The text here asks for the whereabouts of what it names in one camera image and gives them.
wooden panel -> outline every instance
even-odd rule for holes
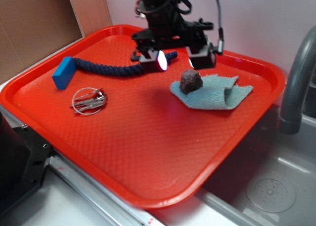
[[[0,83],[80,37],[69,0],[0,0]]]
[[[106,0],[70,0],[83,36],[112,25]]]

sink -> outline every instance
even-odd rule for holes
[[[277,130],[272,106],[203,188],[264,226],[315,225],[316,122],[298,134]]]

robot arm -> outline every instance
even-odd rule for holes
[[[180,9],[179,3],[188,10]],[[139,60],[144,66],[147,61],[157,59],[159,50],[186,47],[195,69],[214,67],[215,53],[221,55],[223,47],[214,47],[204,34],[204,30],[213,29],[213,23],[202,19],[188,22],[182,18],[182,14],[189,14],[191,8],[188,0],[138,0],[136,10],[146,16],[149,27],[133,34],[137,47],[132,60]]]

tray rim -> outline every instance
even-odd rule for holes
[[[53,146],[64,146],[65,144],[63,143],[62,139],[56,137],[55,135],[52,135],[49,130],[45,129],[45,126],[43,126],[42,124],[38,124],[36,121],[33,121],[31,117],[27,116],[22,110],[18,109],[18,107],[16,107],[13,102],[11,102],[14,93],[16,93],[20,88],[28,84],[30,81],[33,81],[35,78],[40,77],[40,75],[58,66],[63,57],[74,56],[82,50],[80,47],[96,43],[100,40],[101,36],[103,36],[104,38],[112,35],[122,35],[124,33],[131,35],[132,33],[135,33],[139,30],[141,30],[141,28],[131,25],[114,25],[95,31],[89,36],[82,38],[71,46],[65,48],[64,50],[58,52],[52,57],[37,64],[33,68],[25,71],[21,75],[11,80],[0,92],[0,103],[18,119],[28,124],[39,134],[44,136],[48,141],[54,140],[52,142]],[[235,148],[236,145],[233,145],[232,143],[239,143],[244,138],[244,136],[250,131],[250,129],[260,119],[260,117],[269,109],[275,99],[282,93],[285,88],[284,74],[277,66],[271,63],[259,59],[254,59],[245,55],[229,52],[226,50],[224,52],[224,55],[217,57],[217,59],[218,63],[229,65],[237,69],[240,69],[240,67],[238,67],[239,64],[245,62],[257,66],[258,73],[256,74],[260,75],[271,84],[272,91],[269,97],[262,103],[262,105],[260,105],[260,107],[251,115],[251,117],[242,124],[241,128],[229,139],[229,141],[225,144],[226,148],[221,148],[216,153],[214,158],[210,160],[212,164],[208,164],[203,169],[203,171],[201,171],[200,174],[193,180],[193,183],[190,184],[189,187],[185,188],[185,190],[179,192],[174,196],[164,199],[144,199],[129,190],[128,188],[124,187],[122,184],[118,183],[117,180],[115,180],[108,174],[102,172],[97,166],[91,164],[87,159],[83,158],[83,156],[80,156],[78,153],[76,153],[74,149],[67,149],[66,151],[63,151],[62,155],[74,162],[76,165],[78,165],[78,162],[84,163],[85,166],[88,164],[88,171],[84,171],[89,172],[89,174],[93,178],[97,179],[97,181],[99,181],[109,189],[115,189],[116,193],[119,192],[118,195],[120,197],[137,207],[141,207],[144,209],[164,208],[166,206],[176,204],[184,200],[185,198],[195,194],[195,192],[199,189],[199,186],[201,186],[203,182],[212,174],[212,172],[215,171],[216,168],[214,168],[214,165],[219,166],[220,163],[224,161],[225,158],[222,158],[221,156],[229,155],[230,152]]]

navy blue rope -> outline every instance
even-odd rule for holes
[[[177,52],[171,52],[166,54],[166,58],[168,63],[171,60],[175,59],[178,56]],[[132,66],[107,66],[98,63],[93,63],[90,61],[86,61],[80,58],[74,57],[75,66],[80,68],[86,72],[92,72],[99,75],[111,75],[111,76],[133,76],[133,75],[142,75],[144,74],[144,70],[141,64],[136,64]]]

